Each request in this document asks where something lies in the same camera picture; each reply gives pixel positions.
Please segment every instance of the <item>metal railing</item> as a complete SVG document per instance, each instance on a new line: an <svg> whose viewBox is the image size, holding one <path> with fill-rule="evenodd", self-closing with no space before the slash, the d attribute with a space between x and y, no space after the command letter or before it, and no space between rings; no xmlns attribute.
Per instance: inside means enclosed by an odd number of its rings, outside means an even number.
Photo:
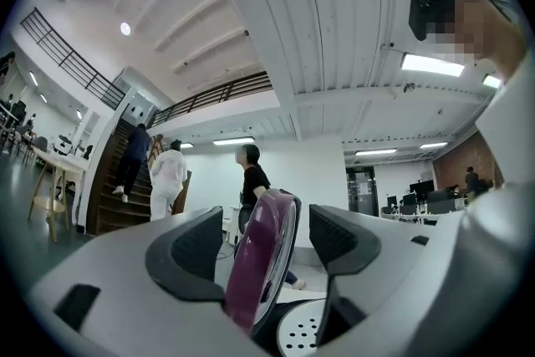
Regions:
<svg viewBox="0 0 535 357"><path fill-rule="evenodd" d="M223 101L237 99L245 95L269 91L270 89L273 89L273 87L266 72L236 79L227 84L203 91L189 99L184 99L181 102L158 112L152 121L151 127L163 124L168 120L185 115L193 110L202 109L203 107L208 107L210 105L217 105Z"/></svg>
<svg viewBox="0 0 535 357"><path fill-rule="evenodd" d="M105 105L113 110L117 109L125 93L85 61L53 29L37 8L21 21L20 25L59 67L82 84L91 94L96 95Z"/></svg>

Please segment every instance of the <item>glass door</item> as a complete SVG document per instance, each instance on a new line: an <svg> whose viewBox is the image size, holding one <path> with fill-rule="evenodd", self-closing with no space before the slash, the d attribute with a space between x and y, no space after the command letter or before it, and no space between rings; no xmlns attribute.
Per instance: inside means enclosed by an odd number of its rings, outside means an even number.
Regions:
<svg viewBox="0 0 535 357"><path fill-rule="evenodd" d="M352 212L379 215L373 166L356 166L345 170L349 209Z"/></svg>

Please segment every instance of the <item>wooden table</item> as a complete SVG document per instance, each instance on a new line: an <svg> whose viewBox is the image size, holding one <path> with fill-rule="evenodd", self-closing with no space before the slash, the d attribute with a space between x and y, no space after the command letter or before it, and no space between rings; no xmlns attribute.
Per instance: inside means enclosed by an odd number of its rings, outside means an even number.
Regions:
<svg viewBox="0 0 535 357"><path fill-rule="evenodd" d="M66 159L64 159L64 156L58 156L52 153L43 152L40 149L33 148L33 151L35 152L35 155L41 158L44 161L44 167L43 171L41 172L41 175L39 176L37 185L35 186L35 190L33 191L33 197L32 197L32 203L30 205L30 211L28 214L28 220L30 220L30 217L32 216L32 210L33 205L37 204L38 206L44 208L45 210L48 210L50 213L49 218L49 225L50 225L50 235L54 242L57 242L56 238L56 213L65 213L65 224L67 226L67 229L69 229L69 212L67 208L67 198L65 193L65 173L72 173L75 175L83 175L84 170L80 168L79 166L76 166L75 164L68 162ZM53 173L52 173L52 185L50 187L50 196L38 196L39 187L41 186L41 182L43 181L44 173L46 172L48 166L53 167ZM61 177L63 180L61 181L61 192L63 195L62 201L57 201L55 198L55 191L56 191L56 183L58 182L58 178Z"/></svg>

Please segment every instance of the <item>ceiling light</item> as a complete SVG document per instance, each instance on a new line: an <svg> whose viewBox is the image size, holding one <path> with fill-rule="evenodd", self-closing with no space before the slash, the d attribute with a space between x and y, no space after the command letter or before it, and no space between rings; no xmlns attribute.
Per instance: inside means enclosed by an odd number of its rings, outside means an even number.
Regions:
<svg viewBox="0 0 535 357"><path fill-rule="evenodd" d="M500 88L502 81L494 76L491 76L490 74L486 74L485 78L483 78L483 84L497 89Z"/></svg>
<svg viewBox="0 0 535 357"><path fill-rule="evenodd" d="M394 153L397 149L384 149L384 150L362 150L355 153L355 156L364 156L364 155L386 155L388 153Z"/></svg>
<svg viewBox="0 0 535 357"><path fill-rule="evenodd" d="M130 25L128 23L122 23L120 25L120 31L125 35L125 36L129 36L130 35L130 32L131 32L131 28L130 28Z"/></svg>
<svg viewBox="0 0 535 357"><path fill-rule="evenodd" d="M32 81L33 81L33 83L35 84L35 86L39 86L39 85L37 84L37 80L35 80L35 76L33 76L33 72L30 72L30 77L32 78Z"/></svg>
<svg viewBox="0 0 535 357"><path fill-rule="evenodd" d="M427 145L421 145L420 149L430 149L431 147L442 147L447 145L447 142L443 143L428 143Z"/></svg>
<svg viewBox="0 0 535 357"><path fill-rule="evenodd" d="M254 143L254 139L252 137L239 137L237 139L214 140L213 143L217 146L239 145L240 143Z"/></svg>
<svg viewBox="0 0 535 357"><path fill-rule="evenodd" d="M449 63L441 59L432 59L420 55L405 54L401 64L403 70L412 70L414 72L430 72L448 74L458 78L461 76L465 66L461 64Z"/></svg>

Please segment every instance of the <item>white sneaker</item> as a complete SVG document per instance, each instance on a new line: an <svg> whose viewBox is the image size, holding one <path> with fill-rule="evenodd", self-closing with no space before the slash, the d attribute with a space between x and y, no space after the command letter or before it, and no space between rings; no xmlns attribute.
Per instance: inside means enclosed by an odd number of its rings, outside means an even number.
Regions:
<svg viewBox="0 0 535 357"><path fill-rule="evenodd" d="M304 282L304 280L298 279L293 285L292 288L294 290L303 290L305 287L307 287L307 284Z"/></svg>

